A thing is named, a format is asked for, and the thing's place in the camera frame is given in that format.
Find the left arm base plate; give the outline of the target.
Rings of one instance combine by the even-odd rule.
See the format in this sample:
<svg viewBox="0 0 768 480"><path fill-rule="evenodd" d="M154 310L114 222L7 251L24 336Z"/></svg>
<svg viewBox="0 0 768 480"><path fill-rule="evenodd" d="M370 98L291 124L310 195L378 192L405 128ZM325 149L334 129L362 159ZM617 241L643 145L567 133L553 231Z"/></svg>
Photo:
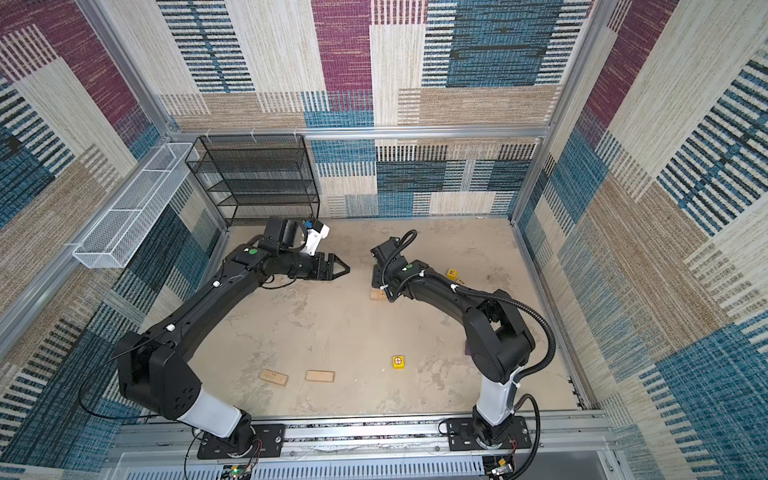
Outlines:
<svg viewBox="0 0 768 480"><path fill-rule="evenodd" d="M282 451L285 424L251 424L238 427L227 438L205 432L197 450L199 460L277 458Z"/></svg>

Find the plain wood block front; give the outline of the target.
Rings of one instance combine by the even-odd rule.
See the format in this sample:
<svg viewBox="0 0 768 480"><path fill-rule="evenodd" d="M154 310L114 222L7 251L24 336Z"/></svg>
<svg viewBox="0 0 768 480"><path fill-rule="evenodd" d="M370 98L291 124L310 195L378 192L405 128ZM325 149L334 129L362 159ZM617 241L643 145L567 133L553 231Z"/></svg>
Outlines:
<svg viewBox="0 0 768 480"><path fill-rule="evenodd" d="M305 375L305 380L314 383L333 383L335 380L335 372L326 370L308 370Z"/></svg>

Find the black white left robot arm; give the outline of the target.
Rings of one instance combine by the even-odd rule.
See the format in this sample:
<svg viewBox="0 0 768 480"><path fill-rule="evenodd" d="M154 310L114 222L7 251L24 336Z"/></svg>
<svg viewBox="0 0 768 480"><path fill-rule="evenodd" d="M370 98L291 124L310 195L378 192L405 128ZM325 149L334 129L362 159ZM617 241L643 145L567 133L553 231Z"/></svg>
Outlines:
<svg viewBox="0 0 768 480"><path fill-rule="evenodd" d="M270 278L336 279L338 257L318 249L329 232L319 220L270 217L264 232L232 250L188 301L145 332L120 338L116 366L122 396L201 430L223 456L244 456L255 442L250 415L207 392L188 362L219 322Z"/></svg>

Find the printed wood block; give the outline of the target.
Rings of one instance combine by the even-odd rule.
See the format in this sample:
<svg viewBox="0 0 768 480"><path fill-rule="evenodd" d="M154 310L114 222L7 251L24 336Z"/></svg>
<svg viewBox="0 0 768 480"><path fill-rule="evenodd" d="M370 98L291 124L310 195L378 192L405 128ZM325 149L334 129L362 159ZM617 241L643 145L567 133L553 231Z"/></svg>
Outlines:
<svg viewBox="0 0 768 480"><path fill-rule="evenodd" d="M285 387L289 380L288 375L270 369L262 370L259 378L267 383L280 387Z"/></svg>

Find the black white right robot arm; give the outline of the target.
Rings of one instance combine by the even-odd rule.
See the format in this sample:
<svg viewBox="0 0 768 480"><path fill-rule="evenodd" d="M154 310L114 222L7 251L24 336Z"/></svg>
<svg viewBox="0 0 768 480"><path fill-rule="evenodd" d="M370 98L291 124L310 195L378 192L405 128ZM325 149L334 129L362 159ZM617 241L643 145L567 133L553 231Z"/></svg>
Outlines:
<svg viewBox="0 0 768 480"><path fill-rule="evenodd" d="M481 391L473 407L478 442L488 448L511 435L517 377L535 349L535 340L508 294L465 288L421 261L402 255L405 242L391 237L374 247L372 285L390 301L404 296L427 303L457 320L465 333L471 359L482 375Z"/></svg>

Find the plain wood block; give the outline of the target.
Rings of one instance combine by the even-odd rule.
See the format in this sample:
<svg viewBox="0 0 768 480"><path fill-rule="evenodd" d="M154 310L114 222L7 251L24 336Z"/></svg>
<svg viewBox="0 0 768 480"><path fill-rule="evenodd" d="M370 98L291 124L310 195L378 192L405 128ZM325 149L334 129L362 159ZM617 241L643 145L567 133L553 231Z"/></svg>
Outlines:
<svg viewBox="0 0 768 480"><path fill-rule="evenodd" d="M314 383L333 383L335 380L335 372L326 370L308 370L305 375L305 380Z"/></svg>
<svg viewBox="0 0 768 480"><path fill-rule="evenodd" d="M386 300L387 295L386 295L386 292L383 290L374 289L370 292L370 299L374 301Z"/></svg>

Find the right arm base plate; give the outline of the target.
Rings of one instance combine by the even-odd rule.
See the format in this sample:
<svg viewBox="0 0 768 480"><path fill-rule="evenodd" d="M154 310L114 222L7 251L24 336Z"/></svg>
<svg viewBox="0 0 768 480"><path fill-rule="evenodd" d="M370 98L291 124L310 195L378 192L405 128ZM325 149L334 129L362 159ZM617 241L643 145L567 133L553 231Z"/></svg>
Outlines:
<svg viewBox="0 0 768 480"><path fill-rule="evenodd" d="M521 416L509 416L491 426L482 417L448 418L438 424L438 432L448 439L451 451L530 449L531 430Z"/></svg>

